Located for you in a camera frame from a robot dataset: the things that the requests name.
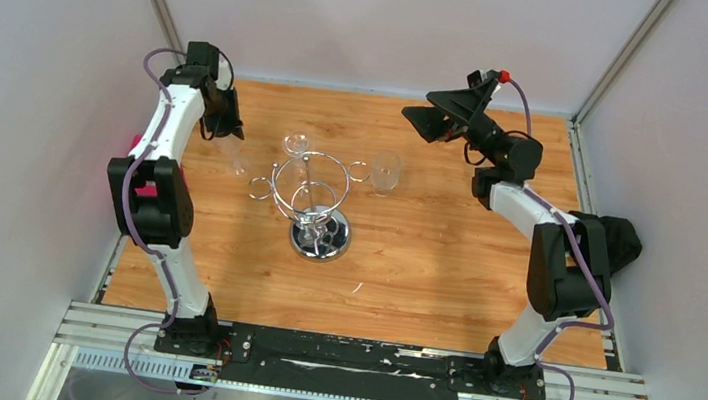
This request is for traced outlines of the clear wine glass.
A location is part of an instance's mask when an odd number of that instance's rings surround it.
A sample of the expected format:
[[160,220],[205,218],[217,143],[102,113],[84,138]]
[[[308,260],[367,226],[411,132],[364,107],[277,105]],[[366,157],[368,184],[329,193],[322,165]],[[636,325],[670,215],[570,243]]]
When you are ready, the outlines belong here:
[[291,132],[282,139],[282,148],[288,160],[282,167],[281,178],[288,186],[298,186],[305,177],[302,157],[306,151],[313,149],[312,139],[304,132]]
[[394,151],[380,151],[372,161],[370,181],[377,197],[389,197],[397,187],[402,172],[402,159]]
[[249,160],[243,145],[244,141],[235,135],[228,135],[219,142],[226,170],[236,177],[246,177],[249,172]]

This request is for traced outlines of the clear wine glass front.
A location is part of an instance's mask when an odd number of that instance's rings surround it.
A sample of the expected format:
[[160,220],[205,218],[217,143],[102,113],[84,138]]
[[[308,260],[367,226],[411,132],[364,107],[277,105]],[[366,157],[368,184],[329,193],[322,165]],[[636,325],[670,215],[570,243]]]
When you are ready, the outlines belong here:
[[397,187],[402,172],[402,159],[394,151],[380,151],[372,161],[370,181],[377,197],[389,197]]

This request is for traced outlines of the clear wine glass back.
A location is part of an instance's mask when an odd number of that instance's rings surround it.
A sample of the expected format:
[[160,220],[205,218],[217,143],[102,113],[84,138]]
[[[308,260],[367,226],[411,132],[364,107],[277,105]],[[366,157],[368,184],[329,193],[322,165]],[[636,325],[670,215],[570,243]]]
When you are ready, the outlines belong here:
[[306,151],[313,149],[312,139],[304,132],[291,132],[282,139],[282,148],[288,160],[282,167],[281,178],[288,186],[298,186],[305,177],[302,157]]

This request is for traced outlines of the chrome wine glass rack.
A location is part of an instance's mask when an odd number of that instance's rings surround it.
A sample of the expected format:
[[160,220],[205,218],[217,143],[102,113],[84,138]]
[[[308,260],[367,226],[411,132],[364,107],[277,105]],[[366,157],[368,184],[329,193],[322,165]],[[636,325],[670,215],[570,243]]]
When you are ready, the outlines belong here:
[[[343,178],[343,192],[315,176],[313,159],[323,159],[333,163]],[[290,196],[285,196],[285,186],[281,180],[288,169],[300,167],[302,177],[292,188]],[[253,177],[250,187],[266,186],[263,194],[249,193],[253,200],[270,200],[279,213],[289,222],[289,241],[293,251],[303,260],[324,263],[340,258],[350,247],[352,228],[348,217],[340,210],[352,187],[371,178],[369,173],[354,174],[355,169],[368,168],[361,160],[348,164],[333,155],[317,150],[305,150],[299,155],[275,162],[267,176]]]

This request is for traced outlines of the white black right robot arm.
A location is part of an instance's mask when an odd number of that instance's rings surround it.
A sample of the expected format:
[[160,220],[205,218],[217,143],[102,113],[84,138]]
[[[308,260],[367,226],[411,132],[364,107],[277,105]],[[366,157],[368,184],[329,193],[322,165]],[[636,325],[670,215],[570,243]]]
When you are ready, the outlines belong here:
[[497,71],[475,71],[464,89],[432,91],[427,106],[406,106],[402,115],[427,143],[463,140],[474,162],[472,194],[513,225],[530,244],[526,307],[505,333],[495,337],[483,357],[486,389],[507,395],[535,379],[545,350],[569,328],[606,330],[591,323],[597,310],[610,311],[611,269],[602,223],[563,212],[529,182],[544,149],[532,125],[504,130],[486,109],[495,92],[516,82]]

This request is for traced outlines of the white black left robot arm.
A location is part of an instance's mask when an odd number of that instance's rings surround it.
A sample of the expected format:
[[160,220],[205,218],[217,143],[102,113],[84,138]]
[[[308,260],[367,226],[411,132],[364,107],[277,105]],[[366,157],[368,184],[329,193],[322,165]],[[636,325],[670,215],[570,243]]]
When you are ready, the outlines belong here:
[[155,349],[201,358],[219,352],[222,341],[189,243],[195,210],[181,159],[193,130],[205,141],[245,136],[224,52],[190,41],[182,58],[153,79],[155,112],[129,154],[110,159],[107,177],[118,228],[147,254],[166,296]]

